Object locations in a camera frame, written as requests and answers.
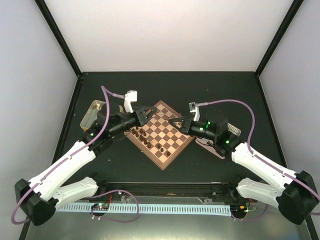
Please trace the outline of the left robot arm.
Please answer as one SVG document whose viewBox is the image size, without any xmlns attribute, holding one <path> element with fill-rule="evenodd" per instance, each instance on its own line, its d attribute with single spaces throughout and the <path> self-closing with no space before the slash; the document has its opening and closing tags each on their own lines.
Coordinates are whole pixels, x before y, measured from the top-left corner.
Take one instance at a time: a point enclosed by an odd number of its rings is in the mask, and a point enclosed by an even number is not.
<svg viewBox="0 0 320 240">
<path fill-rule="evenodd" d="M 116 136 L 143 127 L 156 112 L 155 106 L 142 106 L 111 114 L 109 105 L 103 104 L 91 115 L 91 126 L 67 153 L 39 175 L 15 183 L 16 207 L 26 214 L 27 221 L 40 226 L 65 205 L 83 198 L 103 199 L 108 188 L 93 176 L 69 185 L 64 183 L 112 145 Z"/>
</svg>

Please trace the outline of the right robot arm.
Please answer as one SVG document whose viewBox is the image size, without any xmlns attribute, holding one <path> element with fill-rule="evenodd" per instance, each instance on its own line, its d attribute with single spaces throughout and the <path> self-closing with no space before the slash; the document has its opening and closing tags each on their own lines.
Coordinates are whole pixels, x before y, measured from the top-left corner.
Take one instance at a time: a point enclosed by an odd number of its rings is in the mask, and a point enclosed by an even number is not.
<svg viewBox="0 0 320 240">
<path fill-rule="evenodd" d="M 297 173 L 266 158 L 249 148 L 230 128 L 227 118 L 219 110 L 207 114 L 206 121 L 195 121 L 190 116 L 172 118 L 169 124 L 180 133 L 206 139 L 221 157 L 231 160 L 260 177 L 264 182 L 242 179 L 227 189 L 234 202 L 253 199 L 277 208 L 291 223 L 300 225 L 319 204 L 312 176 L 306 171 Z"/>
</svg>

